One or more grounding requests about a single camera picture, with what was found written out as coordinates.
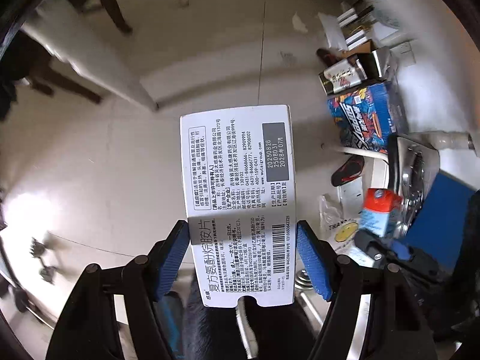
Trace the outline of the blue orange carton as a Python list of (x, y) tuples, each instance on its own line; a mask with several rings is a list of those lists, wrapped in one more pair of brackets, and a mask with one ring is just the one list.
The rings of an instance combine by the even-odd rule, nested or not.
[(360, 212), (360, 229), (378, 237), (392, 238), (400, 220), (402, 202), (402, 197), (389, 189), (368, 189)]

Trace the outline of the white medicine box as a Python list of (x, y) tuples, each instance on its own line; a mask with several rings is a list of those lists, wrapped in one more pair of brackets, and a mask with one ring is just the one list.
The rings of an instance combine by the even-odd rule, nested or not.
[(294, 300), (295, 161), (286, 105), (180, 119), (185, 212), (202, 303)]

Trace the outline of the blue office chair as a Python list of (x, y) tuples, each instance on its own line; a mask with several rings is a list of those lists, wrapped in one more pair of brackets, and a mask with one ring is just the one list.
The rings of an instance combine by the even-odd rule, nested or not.
[(473, 189), (440, 170), (440, 154), (429, 143), (392, 133), (387, 155), (388, 187), (404, 203), (392, 249), (402, 259), (421, 250), (451, 272), (460, 256)]

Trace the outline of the dumbbell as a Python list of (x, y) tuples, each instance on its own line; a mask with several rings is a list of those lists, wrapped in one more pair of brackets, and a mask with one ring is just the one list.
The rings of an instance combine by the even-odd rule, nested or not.
[(37, 241), (35, 238), (32, 238), (32, 243), (30, 246), (30, 254), (39, 261), (41, 268), (39, 274), (43, 281), (48, 284), (54, 283), (54, 277), (56, 273), (56, 267), (47, 265), (44, 262), (43, 256), (46, 253), (47, 248), (41, 242)]

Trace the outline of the yellow smiley plastic bag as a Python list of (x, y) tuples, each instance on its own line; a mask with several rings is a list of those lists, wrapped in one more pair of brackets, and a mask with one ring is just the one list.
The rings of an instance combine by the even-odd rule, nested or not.
[(336, 254), (352, 256), (360, 219), (345, 217), (341, 206), (328, 195), (320, 196), (319, 216), (320, 239), (328, 242)]

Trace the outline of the red black slipper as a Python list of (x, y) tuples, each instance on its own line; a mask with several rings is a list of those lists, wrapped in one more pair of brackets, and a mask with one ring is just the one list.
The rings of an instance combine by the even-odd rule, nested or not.
[(345, 185), (361, 176), (365, 166), (363, 156), (354, 154), (340, 166), (331, 176), (331, 184), (334, 187)]

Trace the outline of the blue printed cardboard box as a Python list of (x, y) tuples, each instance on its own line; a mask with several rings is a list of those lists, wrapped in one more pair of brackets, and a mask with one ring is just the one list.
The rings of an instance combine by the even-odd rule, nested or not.
[(342, 146), (385, 154), (389, 135), (408, 132), (403, 101), (389, 81), (331, 97), (327, 104)]

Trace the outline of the black white liquor box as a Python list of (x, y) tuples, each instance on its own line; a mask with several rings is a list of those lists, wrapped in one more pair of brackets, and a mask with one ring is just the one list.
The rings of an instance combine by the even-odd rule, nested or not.
[(357, 62), (343, 59), (319, 74), (319, 80), (327, 95), (339, 94), (367, 80), (365, 70)]

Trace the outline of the white table leg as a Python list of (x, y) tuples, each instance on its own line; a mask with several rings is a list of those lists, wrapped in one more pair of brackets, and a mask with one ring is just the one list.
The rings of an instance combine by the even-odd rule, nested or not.
[(89, 27), (67, 0), (46, 0), (22, 30), (81, 77), (149, 111), (158, 105), (116, 51)]

